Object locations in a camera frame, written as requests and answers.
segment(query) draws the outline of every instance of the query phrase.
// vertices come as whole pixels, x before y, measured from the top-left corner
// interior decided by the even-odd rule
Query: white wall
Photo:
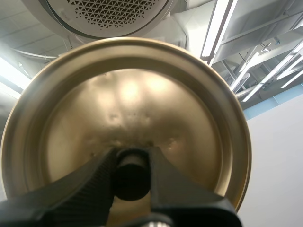
[[[248,120],[250,183],[244,227],[303,226],[303,95]]]

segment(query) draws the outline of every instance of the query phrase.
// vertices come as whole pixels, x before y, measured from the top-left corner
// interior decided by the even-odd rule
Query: duct
[[[46,56],[46,55],[40,55],[40,54],[35,54],[35,53],[28,53],[28,52],[20,51],[20,50],[16,50],[16,49],[14,49],[14,51],[21,53],[21,54],[25,54],[28,57],[39,58],[39,59],[42,58],[44,60],[58,58],[58,56]]]
[[[197,8],[173,15],[187,36],[186,49],[198,58],[201,56],[213,8],[214,1],[211,1]]]

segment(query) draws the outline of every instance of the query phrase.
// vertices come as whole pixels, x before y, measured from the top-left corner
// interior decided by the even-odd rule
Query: circular vent grille
[[[141,36],[149,32],[177,0],[47,1],[51,16],[55,16],[67,30],[82,37],[100,39]]]
[[[132,24],[160,0],[67,0],[76,6],[78,17],[100,29]]]

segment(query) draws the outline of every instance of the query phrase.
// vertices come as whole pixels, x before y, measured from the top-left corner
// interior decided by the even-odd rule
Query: ceiling
[[[213,6],[214,1],[211,0],[179,0],[170,17],[166,17],[145,37],[179,45],[199,56]],[[245,58],[252,47],[257,46],[254,52],[259,52],[260,56],[249,71],[254,76],[250,76],[239,92],[255,86],[268,74],[266,68],[273,69],[303,39],[303,29],[299,27],[302,11],[301,0],[238,0],[212,67],[231,84],[232,78],[222,60],[237,72],[242,58]],[[28,77],[32,78],[52,61],[47,57],[57,57],[81,45],[75,39],[59,36],[53,31],[40,23],[21,0],[1,1],[0,56],[22,73],[26,71]],[[274,37],[278,37],[279,44],[276,45]],[[261,43],[271,43],[271,52],[261,52]],[[45,58],[20,54],[15,50]],[[242,107],[247,108],[281,92],[279,86],[287,80],[289,77],[278,82],[271,81],[272,85],[262,89],[249,102],[241,102]],[[290,87],[300,82],[299,79]]]

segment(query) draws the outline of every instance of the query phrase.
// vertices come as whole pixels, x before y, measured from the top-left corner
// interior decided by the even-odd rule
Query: fluorescent light
[[[289,75],[289,71],[294,67],[296,66],[297,64],[299,64],[300,61],[303,60],[303,56],[301,56],[300,58],[298,58],[293,64],[291,64],[284,72],[282,72],[280,74],[280,76],[277,77],[277,79],[281,79],[283,77],[286,77],[287,75]]]
[[[298,53],[303,48],[303,41],[293,50],[293,53]]]
[[[245,97],[245,99],[243,99],[242,102],[249,100],[262,86],[263,84],[256,85],[255,88]]]
[[[226,31],[226,29],[227,29],[227,26],[228,26],[228,24],[229,24],[229,21],[231,20],[233,11],[234,11],[234,9],[235,9],[235,7],[236,7],[236,5],[237,5],[237,2],[238,2],[238,0],[233,0],[233,2],[232,2],[232,6],[231,6],[231,8],[230,8],[230,10],[229,10],[229,12],[228,12],[228,15],[227,15],[225,24],[224,24],[224,26],[223,26],[222,32],[221,32],[221,34],[220,34],[220,37],[219,37],[217,46],[216,46],[216,48],[215,48],[215,50],[214,50],[214,54],[216,54],[216,53],[218,52],[218,49],[219,49],[220,44],[221,44],[221,42],[222,42],[222,40],[223,40],[223,36],[224,36],[224,34],[225,34],[225,31]]]
[[[254,63],[255,59],[259,56],[259,53],[254,53],[250,61],[246,64],[245,68],[242,70],[240,75],[237,77],[237,79],[234,81],[234,83],[231,85],[230,89],[233,91],[237,85],[240,83],[242,78],[244,77],[245,73],[251,68],[251,65]]]
[[[300,71],[297,75],[295,75],[293,78],[291,78],[286,84],[284,84],[281,88],[285,88],[288,86],[291,82],[293,82],[295,79],[297,79],[299,76],[303,74],[303,70]]]
[[[242,102],[249,100],[270,78],[272,78],[282,67],[284,67],[291,59],[293,55],[288,55],[284,58],[270,73],[261,80],[261,82],[243,99]]]
[[[210,56],[212,48],[214,46],[214,41],[217,37],[223,16],[225,14],[228,0],[217,0],[215,5],[214,14],[212,16],[212,20],[210,21],[210,26],[207,32],[207,37],[204,43],[204,47],[202,50],[202,56],[207,57]]]
[[[2,84],[1,82],[0,82],[0,91],[6,93],[16,99],[19,99],[21,96],[21,94],[19,94],[17,91],[14,91],[13,89],[6,86],[5,84]]]
[[[22,89],[25,89],[30,83],[28,77],[10,65],[3,58],[0,58],[0,75]]]

